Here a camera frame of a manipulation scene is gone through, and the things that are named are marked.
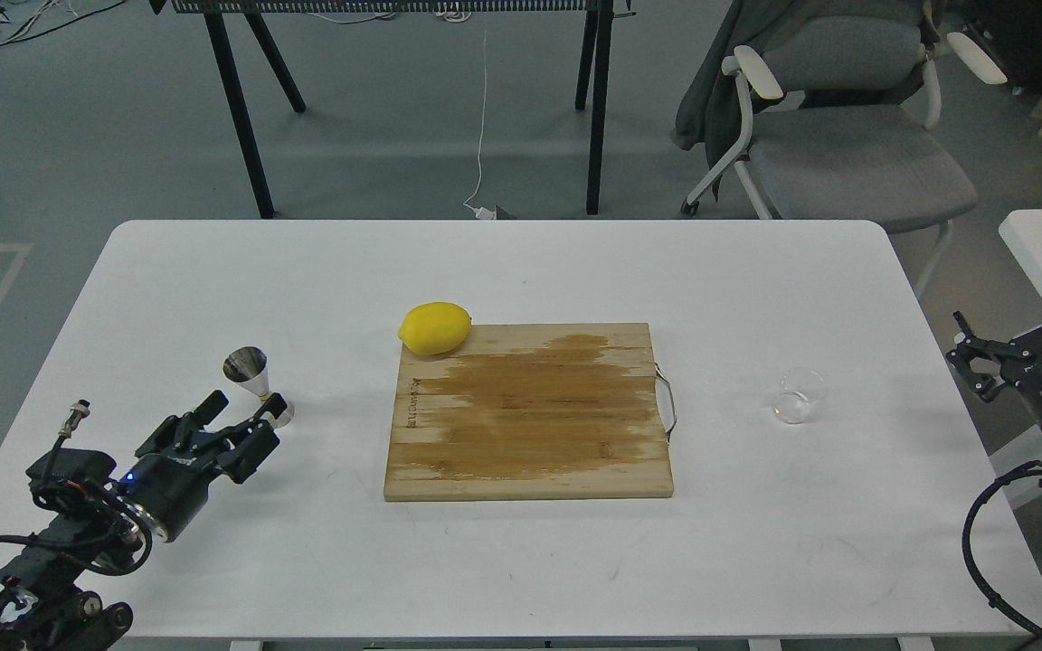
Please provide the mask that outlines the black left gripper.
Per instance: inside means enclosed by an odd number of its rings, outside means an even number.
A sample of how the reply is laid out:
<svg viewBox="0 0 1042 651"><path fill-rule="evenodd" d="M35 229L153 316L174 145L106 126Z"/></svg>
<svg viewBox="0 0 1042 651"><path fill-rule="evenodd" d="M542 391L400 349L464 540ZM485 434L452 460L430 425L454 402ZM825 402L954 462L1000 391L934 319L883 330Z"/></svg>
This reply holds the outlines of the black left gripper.
<svg viewBox="0 0 1042 651"><path fill-rule="evenodd" d="M206 431L228 403L215 389L194 410L166 417L134 450L137 465L118 479L116 494L163 543L173 543L202 510L215 478L242 485L280 444L284 396L273 392L247 420ZM220 450L204 450L215 441Z"/></svg>

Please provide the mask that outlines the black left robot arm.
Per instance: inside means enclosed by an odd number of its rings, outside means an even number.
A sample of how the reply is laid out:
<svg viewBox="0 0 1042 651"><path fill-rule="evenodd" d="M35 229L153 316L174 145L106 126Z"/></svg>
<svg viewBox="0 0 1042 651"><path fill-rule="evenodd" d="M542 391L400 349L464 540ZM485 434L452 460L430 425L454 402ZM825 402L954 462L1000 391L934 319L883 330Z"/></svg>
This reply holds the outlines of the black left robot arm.
<svg viewBox="0 0 1042 651"><path fill-rule="evenodd" d="M0 535L21 547L0 569L0 650L107 650L131 630L128 603L105 605L76 580L140 569L154 544L182 534L216 478L240 485L256 473L294 412L284 396L269 392L255 414L210 431L227 404L214 391L194 410L163 420L120 477L111 475L110 455L67 446L90 416L85 400L71 405L52 448L26 469L33 503L52 512L52 522L38 533Z"/></svg>

